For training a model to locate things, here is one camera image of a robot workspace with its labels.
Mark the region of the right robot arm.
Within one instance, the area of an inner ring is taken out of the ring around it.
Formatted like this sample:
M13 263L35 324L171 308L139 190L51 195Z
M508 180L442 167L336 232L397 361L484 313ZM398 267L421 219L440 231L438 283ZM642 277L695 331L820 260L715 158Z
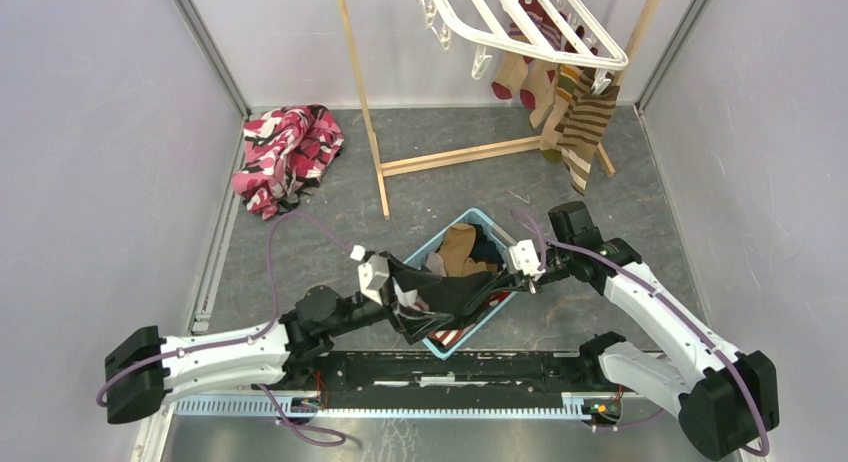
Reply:
M514 248L518 273L541 286L573 277L621 309L661 349L652 356L608 332L584 344L577 364L591 390L610 383L634 390L673 416L690 444L718 461L744 451L767 458L770 431L780 423L778 377L762 351L745 353L714 332L658 280L621 238L606 239L587 206L549 210L554 230L543 233L521 208L512 217L532 234Z

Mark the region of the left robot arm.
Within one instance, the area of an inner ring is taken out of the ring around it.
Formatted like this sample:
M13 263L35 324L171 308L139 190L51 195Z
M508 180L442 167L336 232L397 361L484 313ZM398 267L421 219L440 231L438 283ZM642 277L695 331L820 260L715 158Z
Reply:
M412 337L427 316L416 292L394 281L343 297L327 286L308 290L291 311L264 325L195 337L138 329L104 362L96 403L111 424L139 421L178 399L237 386L302 389L334 338L382 321Z

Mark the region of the black sock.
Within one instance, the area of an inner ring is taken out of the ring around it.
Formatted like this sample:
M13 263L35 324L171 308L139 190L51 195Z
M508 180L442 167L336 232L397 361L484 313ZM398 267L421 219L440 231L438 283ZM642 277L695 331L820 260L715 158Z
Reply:
M484 312L483 304L492 295L525 292L518 277L506 270L497 274L486 271L448 277L413 268L392 255L388 258L391 278L403 292L415 291L416 304L424 311L419 341L438 330L459 329L476 323Z

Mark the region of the brown striped sock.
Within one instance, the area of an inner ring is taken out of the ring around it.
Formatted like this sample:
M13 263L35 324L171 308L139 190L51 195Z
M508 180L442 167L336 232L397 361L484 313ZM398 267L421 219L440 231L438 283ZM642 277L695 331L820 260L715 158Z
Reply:
M602 92L586 92L573 100L563 121L557 126L562 133L556 144L571 186L584 195L592 168L592 160L614 113L620 87L610 85Z

